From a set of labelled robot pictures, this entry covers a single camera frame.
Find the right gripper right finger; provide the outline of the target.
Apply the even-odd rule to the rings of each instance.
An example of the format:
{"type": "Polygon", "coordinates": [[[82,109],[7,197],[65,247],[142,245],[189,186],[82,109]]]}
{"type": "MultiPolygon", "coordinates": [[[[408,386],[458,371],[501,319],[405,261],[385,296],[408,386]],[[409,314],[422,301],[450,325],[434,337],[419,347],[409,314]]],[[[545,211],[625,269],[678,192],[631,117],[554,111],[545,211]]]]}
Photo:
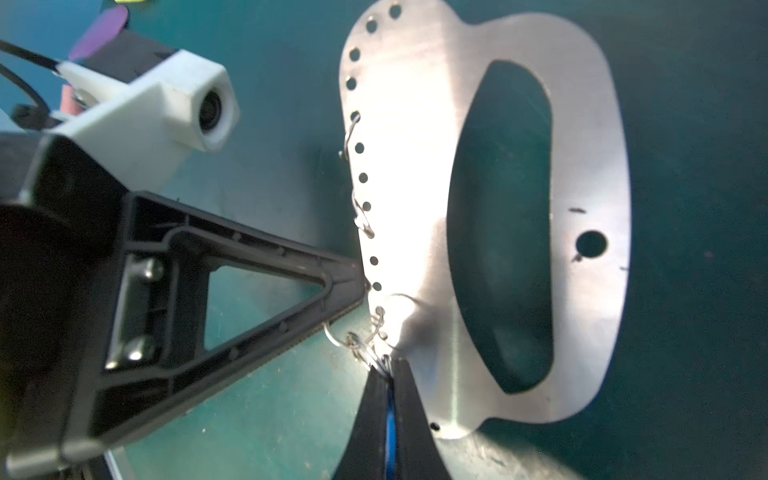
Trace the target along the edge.
{"type": "Polygon", "coordinates": [[[434,442],[412,370],[405,359],[392,362],[395,478],[450,479],[434,442]]]}

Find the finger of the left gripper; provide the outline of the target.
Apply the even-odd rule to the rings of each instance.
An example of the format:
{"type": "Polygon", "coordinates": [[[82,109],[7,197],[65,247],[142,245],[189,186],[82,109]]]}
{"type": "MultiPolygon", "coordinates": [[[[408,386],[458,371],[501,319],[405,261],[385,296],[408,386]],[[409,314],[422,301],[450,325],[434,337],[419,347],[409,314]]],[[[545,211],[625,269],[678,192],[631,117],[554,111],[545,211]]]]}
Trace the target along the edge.
{"type": "Polygon", "coordinates": [[[359,261],[148,193],[124,201],[94,296],[77,443],[158,428],[360,305],[359,261]]]}

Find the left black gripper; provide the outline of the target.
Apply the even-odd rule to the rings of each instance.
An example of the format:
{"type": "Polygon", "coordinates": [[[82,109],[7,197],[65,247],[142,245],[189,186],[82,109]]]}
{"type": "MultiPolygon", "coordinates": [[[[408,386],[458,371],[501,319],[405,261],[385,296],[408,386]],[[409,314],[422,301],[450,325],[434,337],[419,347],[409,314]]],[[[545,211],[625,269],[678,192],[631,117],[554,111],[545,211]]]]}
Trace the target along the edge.
{"type": "Polygon", "coordinates": [[[1,475],[48,479],[116,442],[129,399],[96,369],[126,186],[73,140],[1,137],[1,475]]]}

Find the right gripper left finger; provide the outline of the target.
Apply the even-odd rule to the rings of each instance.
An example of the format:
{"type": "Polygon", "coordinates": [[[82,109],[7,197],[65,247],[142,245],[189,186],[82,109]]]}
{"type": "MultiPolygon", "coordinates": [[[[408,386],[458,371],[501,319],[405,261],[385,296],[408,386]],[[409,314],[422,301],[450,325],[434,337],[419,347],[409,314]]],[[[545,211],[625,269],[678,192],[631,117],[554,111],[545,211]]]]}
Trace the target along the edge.
{"type": "Polygon", "coordinates": [[[388,378],[370,370],[344,453],[333,479],[388,478],[388,378]]]}

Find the silver metal keyring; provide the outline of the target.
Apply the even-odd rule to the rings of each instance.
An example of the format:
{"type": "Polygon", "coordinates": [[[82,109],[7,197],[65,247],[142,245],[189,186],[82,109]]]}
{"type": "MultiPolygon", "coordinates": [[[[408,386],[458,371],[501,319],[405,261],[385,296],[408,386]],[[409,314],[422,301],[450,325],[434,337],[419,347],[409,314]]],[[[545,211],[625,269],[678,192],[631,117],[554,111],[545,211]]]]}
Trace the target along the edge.
{"type": "Polygon", "coordinates": [[[336,347],[352,352],[356,360],[374,370],[384,378],[391,377],[391,367],[387,355],[379,355],[374,348],[374,340],[379,336],[381,324],[375,322],[373,330],[367,337],[361,337],[355,332],[348,331],[343,339],[336,337],[329,322],[323,323],[326,338],[336,347]]]}

